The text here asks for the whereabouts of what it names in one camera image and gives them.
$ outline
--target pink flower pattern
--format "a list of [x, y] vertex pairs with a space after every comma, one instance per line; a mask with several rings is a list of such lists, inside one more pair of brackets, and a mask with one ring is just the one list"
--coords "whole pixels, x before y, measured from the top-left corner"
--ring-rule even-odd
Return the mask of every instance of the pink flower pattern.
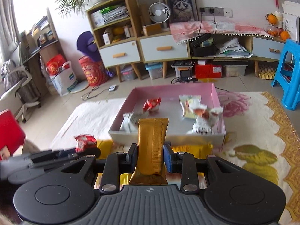
[[227, 118], [243, 115], [252, 105], [249, 96], [237, 92], [219, 92], [218, 97], [223, 107], [223, 116]]

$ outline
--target yellow border pattern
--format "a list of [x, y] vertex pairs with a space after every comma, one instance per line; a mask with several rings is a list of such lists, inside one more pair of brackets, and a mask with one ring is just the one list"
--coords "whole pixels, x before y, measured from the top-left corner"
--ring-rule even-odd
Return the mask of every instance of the yellow border pattern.
[[269, 100], [266, 106], [274, 111], [270, 119], [280, 126], [275, 135], [286, 144], [281, 156], [291, 166], [288, 175], [284, 178], [293, 190], [286, 209], [290, 212], [293, 222], [300, 222], [300, 138], [281, 104], [268, 92], [263, 92], [261, 95]]

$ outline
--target cat painting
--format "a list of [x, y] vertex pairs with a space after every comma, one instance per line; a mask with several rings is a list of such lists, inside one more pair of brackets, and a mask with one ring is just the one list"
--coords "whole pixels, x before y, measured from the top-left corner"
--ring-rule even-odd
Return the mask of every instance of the cat painting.
[[197, 21], [192, 0], [167, 0], [171, 10], [170, 22]]
[[188, 0], [175, 0], [172, 14], [175, 22], [195, 21], [193, 8]]

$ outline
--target screw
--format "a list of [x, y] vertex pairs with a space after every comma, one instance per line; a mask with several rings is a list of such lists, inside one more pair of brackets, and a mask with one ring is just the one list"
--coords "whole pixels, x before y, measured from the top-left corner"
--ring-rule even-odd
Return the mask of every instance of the screw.
[[194, 184], [187, 184], [183, 186], [183, 190], [187, 192], [194, 192], [198, 189], [197, 185]]
[[101, 187], [101, 189], [103, 191], [106, 191], [106, 192], [112, 192], [116, 189], [117, 187], [113, 184], [105, 184]]

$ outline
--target cabinet leg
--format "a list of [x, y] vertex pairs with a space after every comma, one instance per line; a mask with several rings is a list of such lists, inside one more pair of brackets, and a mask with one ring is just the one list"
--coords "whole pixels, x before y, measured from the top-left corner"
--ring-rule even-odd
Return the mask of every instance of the cabinet leg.
[[168, 66], [168, 62], [163, 62], [163, 78], [164, 79], [167, 76], [167, 66]]
[[255, 76], [258, 77], [258, 60], [254, 61], [254, 65], [255, 65]]
[[122, 75], [121, 75], [121, 70], [120, 70], [120, 66], [116, 66], [116, 70], [117, 70], [117, 76], [120, 82], [122, 82]]
[[131, 66], [132, 66], [134, 72], [136, 73], [137, 77], [138, 77], [140, 80], [143, 80], [143, 78], [142, 78], [142, 76], [141, 76], [141, 74], [140, 74], [140, 71], [139, 71], [139, 69], [137, 68], [137, 66], [136, 66], [134, 63], [132, 63]]

